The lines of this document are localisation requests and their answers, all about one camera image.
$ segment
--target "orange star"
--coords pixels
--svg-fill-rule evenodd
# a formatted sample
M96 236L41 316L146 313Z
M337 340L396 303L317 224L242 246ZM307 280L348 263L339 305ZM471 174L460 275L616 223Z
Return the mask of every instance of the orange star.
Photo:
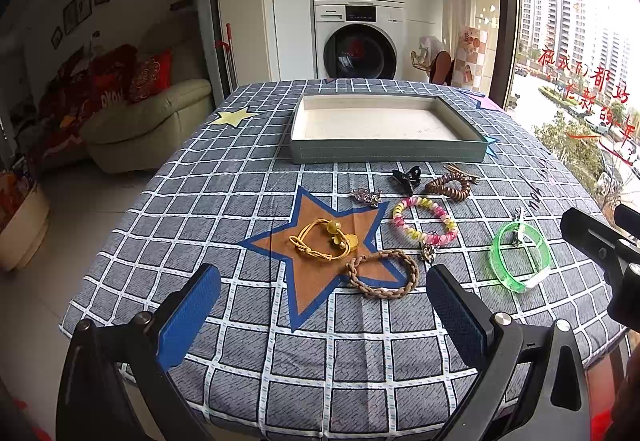
M383 203L377 209L356 208L335 212L304 188L298 187L294 211L289 223L240 243L241 246L262 255L285 261L289 321L292 331L298 329L320 307L341 280L348 280L345 275L345 265L348 261L358 255L377 251L373 241L387 206L388 203ZM356 250L344 259L327 262L309 257L296 249L289 241L289 236L298 235L302 228L319 218L338 220L344 233L357 235ZM334 255L338 255L341 251L333 245L324 225L316 225L312 228L305 238L305 243L312 249ZM386 259L359 265L358 278L371 285L383 287L401 287L406 282L404 275Z

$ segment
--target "box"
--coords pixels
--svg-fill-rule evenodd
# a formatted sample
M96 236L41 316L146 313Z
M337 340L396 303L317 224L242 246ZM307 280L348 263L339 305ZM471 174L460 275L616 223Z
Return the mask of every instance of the box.
M440 97L302 95L291 129L293 163L481 162L487 141Z

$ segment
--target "beige bin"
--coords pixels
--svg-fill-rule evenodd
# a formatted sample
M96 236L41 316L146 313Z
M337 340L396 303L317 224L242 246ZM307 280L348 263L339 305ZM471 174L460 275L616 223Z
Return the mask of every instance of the beige bin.
M38 251L49 228L49 202L36 185L0 233L0 267L25 267Z

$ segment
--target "green bracelet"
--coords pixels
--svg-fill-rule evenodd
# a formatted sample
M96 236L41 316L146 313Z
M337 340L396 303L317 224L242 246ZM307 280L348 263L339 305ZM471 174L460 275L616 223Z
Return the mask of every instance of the green bracelet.
M506 265L504 264L504 258L500 251L500 240L503 235L508 231L521 231L523 235L526 235L531 239L538 249L540 254L540 268L537 269L536 274L524 283L515 280L513 275L509 273ZM549 245L542 234L534 227L514 221L513 223L505 224L498 233L495 234L494 241L491 243L491 250L489 251L489 263L502 285L513 291L513 293L524 293L525 291L537 286L542 282L551 270L551 252L549 251Z

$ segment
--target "table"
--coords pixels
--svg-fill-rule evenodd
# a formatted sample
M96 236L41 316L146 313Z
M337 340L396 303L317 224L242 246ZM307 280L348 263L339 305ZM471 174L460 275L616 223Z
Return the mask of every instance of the table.
M340 215L343 225L366 235L362 247L402 247L417 259L415 244L390 219L402 196L391 170L412 164L290 162L291 116L301 93L354 90L441 96L491 142L481 164L458 165L479 177L472 195L460 203L443 200L460 239L441 249L437 262L463 287L492 311L522 322L565 318L585 365L616 341L623 330L606 313L610 288L559 231L569 206L600 215L598 206L536 138L481 94L350 79L238 88L109 235L69 304L63 332L70 335L84 316L111 325L154 310L201 262L211 262L222 275L222 293L189 354L171 370L203 419L270 439L390 438L439 428L476 373L464 366L431 309L424 262L418 259L420 282L412 294L374 301L332 274L308 278L315 270L301 271L289 260L295 254L283 253L290 231L325 214ZM445 172L440 163L423 163L422 170L426 180ZM378 212L354 201L349 192L359 187L382 190L390 206ZM533 190L542 194L538 201ZM493 233L520 207L548 239L554 268L539 287L515 296L495 280L487 258ZM407 221L439 230L422 209ZM532 273L523 249L505 256L513 273ZM374 265L366 275L399 285L398 266ZM508 403L524 375L518 367Z

